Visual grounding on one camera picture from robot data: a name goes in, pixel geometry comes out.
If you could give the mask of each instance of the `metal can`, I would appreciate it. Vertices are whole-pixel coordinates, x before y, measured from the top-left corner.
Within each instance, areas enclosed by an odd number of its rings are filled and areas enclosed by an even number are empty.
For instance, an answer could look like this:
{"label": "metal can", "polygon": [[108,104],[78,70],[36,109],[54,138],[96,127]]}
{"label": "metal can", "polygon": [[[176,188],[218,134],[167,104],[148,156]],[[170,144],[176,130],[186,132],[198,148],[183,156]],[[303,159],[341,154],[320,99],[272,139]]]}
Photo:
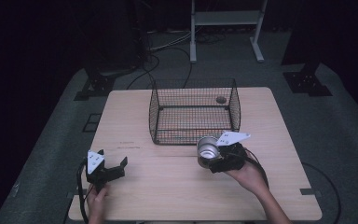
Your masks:
{"label": "metal can", "polygon": [[215,137],[205,136],[197,143],[198,162],[201,167],[209,169],[209,163],[220,158],[220,152],[216,142],[217,139]]}

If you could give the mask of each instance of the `wire cage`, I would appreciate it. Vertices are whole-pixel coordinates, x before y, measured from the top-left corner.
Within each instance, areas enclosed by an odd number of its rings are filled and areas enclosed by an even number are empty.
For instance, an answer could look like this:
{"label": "wire cage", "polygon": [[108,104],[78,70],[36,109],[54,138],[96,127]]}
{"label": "wire cage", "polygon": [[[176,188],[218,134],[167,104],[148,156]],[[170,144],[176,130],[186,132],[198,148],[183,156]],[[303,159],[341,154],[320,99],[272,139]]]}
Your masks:
{"label": "wire cage", "polygon": [[152,85],[149,130],[155,144],[196,145],[203,136],[240,130],[235,79],[158,79]]}

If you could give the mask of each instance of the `black stand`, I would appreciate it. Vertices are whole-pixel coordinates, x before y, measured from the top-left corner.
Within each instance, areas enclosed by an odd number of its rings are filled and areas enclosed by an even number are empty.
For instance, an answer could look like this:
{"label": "black stand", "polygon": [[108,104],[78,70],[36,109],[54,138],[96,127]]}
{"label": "black stand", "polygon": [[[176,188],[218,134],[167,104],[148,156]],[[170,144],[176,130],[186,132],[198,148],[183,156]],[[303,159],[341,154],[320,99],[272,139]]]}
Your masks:
{"label": "black stand", "polygon": [[293,93],[307,93],[309,96],[332,96],[325,85],[315,76],[319,62],[305,63],[300,72],[283,73]]}
{"label": "black stand", "polygon": [[103,76],[100,72],[100,63],[97,63],[91,57],[85,57],[83,61],[84,69],[89,77],[83,86],[82,91],[79,91],[75,97],[75,101],[87,101],[89,97],[108,96],[115,84],[116,76]]}

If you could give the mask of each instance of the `white paper tag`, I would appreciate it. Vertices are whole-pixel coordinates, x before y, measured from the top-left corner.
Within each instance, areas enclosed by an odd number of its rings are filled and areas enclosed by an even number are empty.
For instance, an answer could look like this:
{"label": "white paper tag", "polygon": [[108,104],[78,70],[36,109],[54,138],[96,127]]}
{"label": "white paper tag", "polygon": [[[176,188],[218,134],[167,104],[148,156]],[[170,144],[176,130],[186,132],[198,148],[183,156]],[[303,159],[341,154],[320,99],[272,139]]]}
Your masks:
{"label": "white paper tag", "polygon": [[250,137],[251,135],[249,133],[225,132],[217,140],[216,145],[219,147],[226,147]]}
{"label": "white paper tag", "polygon": [[89,150],[87,156],[87,173],[90,175],[103,162],[104,157],[96,152]]}

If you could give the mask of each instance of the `metal shelf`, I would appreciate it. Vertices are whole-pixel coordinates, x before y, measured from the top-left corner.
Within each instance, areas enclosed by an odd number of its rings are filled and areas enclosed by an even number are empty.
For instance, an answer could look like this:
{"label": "metal shelf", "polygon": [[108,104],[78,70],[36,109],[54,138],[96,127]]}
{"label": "metal shelf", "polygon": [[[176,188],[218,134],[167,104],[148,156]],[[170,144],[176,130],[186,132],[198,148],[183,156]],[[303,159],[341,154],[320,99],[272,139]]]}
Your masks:
{"label": "metal shelf", "polygon": [[257,24],[260,11],[196,12],[195,25]]}

